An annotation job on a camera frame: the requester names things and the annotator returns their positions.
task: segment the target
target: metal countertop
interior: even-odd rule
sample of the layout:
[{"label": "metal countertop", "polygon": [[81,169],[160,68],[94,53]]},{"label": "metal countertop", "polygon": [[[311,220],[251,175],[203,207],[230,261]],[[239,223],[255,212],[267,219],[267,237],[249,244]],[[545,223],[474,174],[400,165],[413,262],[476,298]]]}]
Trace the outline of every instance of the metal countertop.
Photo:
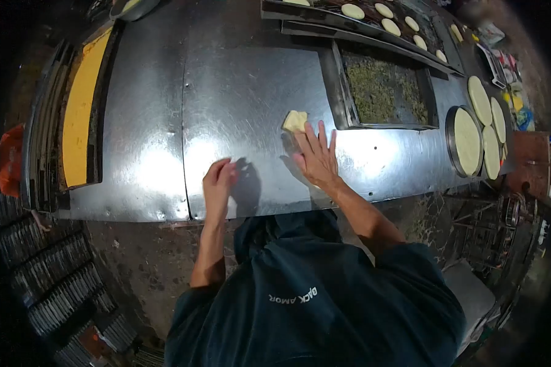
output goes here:
[{"label": "metal countertop", "polygon": [[[280,129],[289,110],[305,110],[330,139],[337,111],[325,88],[329,50],[328,41],[279,33],[277,21],[260,19],[258,1],[173,1],[127,24],[104,117],[103,183],[72,190],[63,216],[201,220],[201,180],[228,156],[242,170],[228,218],[333,207],[301,177],[292,138]],[[445,117],[451,106],[470,106],[467,80],[432,83],[439,129],[338,131],[339,174],[367,200],[486,178],[458,176],[447,152]],[[508,161],[500,172],[512,169]]]}]

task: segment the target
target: raw dough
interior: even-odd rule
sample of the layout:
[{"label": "raw dough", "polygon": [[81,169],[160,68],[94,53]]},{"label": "raw dough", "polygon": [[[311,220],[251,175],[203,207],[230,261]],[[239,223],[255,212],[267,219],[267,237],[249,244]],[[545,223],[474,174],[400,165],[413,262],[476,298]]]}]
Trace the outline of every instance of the raw dough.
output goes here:
[{"label": "raw dough", "polygon": [[343,12],[343,14],[345,14],[349,18],[353,18],[353,19],[363,19],[363,18],[365,18],[365,13],[357,5],[344,4],[341,7],[341,11]]},{"label": "raw dough", "polygon": [[402,34],[400,33],[400,28],[398,28],[396,23],[394,23],[390,19],[387,19],[387,18],[382,19],[382,26],[386,31],[392,33],[393,35],[400,37],[400,35]]},{"label": "raw dough", "polygon": [[384,4],[380,4],[379,2],[375,5],[375,10],[378,11],[378,13],[382,14],[386,18],[393,18],[394,13],[389,9],[389,7],[385,6]]},{"label": "raw dough", "polygon": [[463,36],[461,35],[459,28],[457,28],[456,25],[452,24],[451,30],[453,31],[453,34],[455,34],[455,37],[457,37],[457,40],[459,40],[459,42],[463,42]]},{"label": "raw dough", "polygon": [[435,55],[441,59],[442,62],[445,62],[447,63],[447,57],[445,56],[445,54],[443,54],[443,52],[441,50],[437,50],[437,52],[435,52]]},{"label": "raw dough", "polygon": [[478,168],[479,160],[482,157],[479,143],[481,137],[473,118],[463,108],[458,109],[455,113],[454,133],[459,163],[463,172],[467,176],[471,176]]},{"label": "raw dough", "polygon": [[476,115],[478,115],[478,120],[485,126],[492,125],[490,99],[488,99],[486,90],[477,76],[470,77],[467,82],[467,90],[470,92],[471,104],[474,106]]},{"label": "raw dough", "polygon": [[296,5],[310,6],[310,3],[306,0],[284,0],[284,2],[290,2]]},{"label": "raw dough", "polygon": [[286,116],[286,121],[284,121],[284,125],[281,128],[283,128],[284,130],[288,130],[291,133],[297,130],[305,133],[306,131],[304,130],[304,123],[306,121],[308,121],[308,113],[292,110],[288,112],[288,115]]},{"label": "raw dough", "polygon": [[422,37],[420,37],[419,35],[414,35],[414,37],[412,38],[414,39],[414,43],[416,43],[418,47],[427,51],[426,42],[422,39]]},{"label": "raw dough", "polygon": [[506,143],[506,122],[504,120],[502,107],[500,107],[500,103],[498,103],[498,100],[494,97],[490,99],[490,104],[492,105],[492,116],[494,118],[494,126],[496,127],[498,140],[500,140],[502,144]]},{"label": "raw dough", "polygon": [[414,32],[420,31],[420,27],[418,26],[416,20],[412,19],[411,17],[406,17],[404,18],[404,21],[406,22],[406,24],[408,24],[410,28],[412,28]]},{"label": "raw dough", "polygon": [[485,126],[482,132],[484,137],[484,165],[490,180],[495,180],[500,172],[500,148],[498,137],[492,126]]}]

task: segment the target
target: yellow surface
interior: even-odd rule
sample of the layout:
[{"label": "yellow surface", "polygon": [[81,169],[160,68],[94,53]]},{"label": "yellow surface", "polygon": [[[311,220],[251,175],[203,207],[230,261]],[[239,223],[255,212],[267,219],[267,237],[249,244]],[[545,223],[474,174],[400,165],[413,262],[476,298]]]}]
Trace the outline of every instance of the yellow surface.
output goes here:
[{"label": "yellow surface", "polygon": [[62,139],[63,171],[67,187],[86,184],[92,99],[110,31],[111,28],[84,46],[81,64],[69,92]]}]

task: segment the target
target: round metal pan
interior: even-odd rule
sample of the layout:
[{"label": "round metal pan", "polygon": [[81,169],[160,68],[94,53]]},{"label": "round metal pan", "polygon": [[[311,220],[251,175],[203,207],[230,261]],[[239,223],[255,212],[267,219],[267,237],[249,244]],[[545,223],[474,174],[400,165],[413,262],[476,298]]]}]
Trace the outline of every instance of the round metal pan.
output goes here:
[{"label": "round metal pan", "polygon": [[[457,154],[457,147],[455,146],[455,114],[458,109],[463,109],[470,114],[471,119],[475,123],[475,127],[478,129],[479,135],[479,160],[474,173],[471,176],[468,176],[463,171],[461,162],[459,161],[459,155]],[[480,169],[482,168],[482,163],[484,162],[484,138],[482,136],[482,128],[478,122],[474,111],[468,106],[453,106],[447,112],[447,120],[445,121],[445,138],[447,140],[447,150],[449,151],[449,158],[451,159],[451,164],[455,167],[457,174],[461,177],[475,177],[478,175]]]}]

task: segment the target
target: dough ball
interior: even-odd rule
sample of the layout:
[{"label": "dough ball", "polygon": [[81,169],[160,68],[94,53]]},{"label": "dough ball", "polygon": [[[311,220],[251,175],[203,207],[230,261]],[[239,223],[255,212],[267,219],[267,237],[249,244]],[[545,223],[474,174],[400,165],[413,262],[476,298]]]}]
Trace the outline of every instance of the dough ball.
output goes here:
[{"label": "dough ball", "polygon": [[384,27],[384,29],[386,31],[392,33],[395,36],[400,37],[400,35],[402,34],[402,33],[400,33],[400,28],[398,28],[396,23],[394,23],[393,21],[391,21],[388,18],[382,19],[382,26]]},{"label": "dough ball", "polygon": [[420,48],[422,48],[423,50],[427,51],[427,48],[426,48],[426,42],[422,39],[422,37],[420,37],[419,35],[414,35],[414,37],[412,37],[414,39],[414,43],[416,43],[416,45]]},{"label": "dough ball", "polygon": [[457,28],[456,25],[454,24],[451,25],[451,31],[453,32],[453,34],[455,34],[455,37],[457,37],[457,40],[459,42],[463,42],[463,36],[461,35],[461,32],[459,31],[459,28]]},{"label": "dough ball", "polygon": [[498,138],[492,126],[485,126],[482,132],[484,138],[484,165],[490,180],[495,180],[500,173],[500,147]]},{"label": "dough ball", "polygon": [[294,133],[298,130],[300,130],[301,132],[305,132],[304,123],[306,121],[308,121],[308,114],[306,112],[298,112],[292,110],[288,112],[288,116],[286,116],[284,125],[281,128],[291,133]]},{"label": "dough ball", "polygon": [[471,104],[478,115],[478,120],[485,126],[491,125],[492,106],[481,80],[475,75],[471,76],[467,82],[467,89],[470,92]]},{"label": "dough ball", "polygon": [[418,26],[418,23],[416,20],[412,19],[411,17],[404,18],[404,21],[414,32],[420,31],[420,27]]},{"label": "dough ball", "polygon": [[341,11],[343,12],[343,14],[345,14],[349,18],[353,18],[353,19],[363,19],[363,18],[365,18],[365,13],[357,5],[344,4],[341,7]]},{"label": "dough ball", "polygon": [[472,176],[482,157],[481,137],[473,118],[462,108],[455,113],[454,133],[455,148],[461,168],[467,176]]},{"label": "dough ball", "polygon": [[500,143],[506,143],[506,121],[504,120],[504,113],[502,112],[502,107],[498,100],[492,97],[490,99],[490,104],[492,105],[492,116],[494,119],[494,126],[496,127],[496,134],[498,135],[498,140]]},{"label": "dough ball", "polygon": [[289,2],[296,5],[310,6],[310,3],[306,0],[284,0],[284,2]]},{"label": "dough ball", "polygon": [[435,55],[444,63],[447,63],[447,57],[445,56],[445,54],[443,54],[443,52],[441,50],[437,50],[437,52],[435,52]]},{"label": "dough ball", "polygon": [[389,7],[385,6],[384,4],[380,4],[379,2],[375,3],[375,10],[378,11],[378,13],[382,14],[386,18],[393,18],[394,13],[389,9]]}]

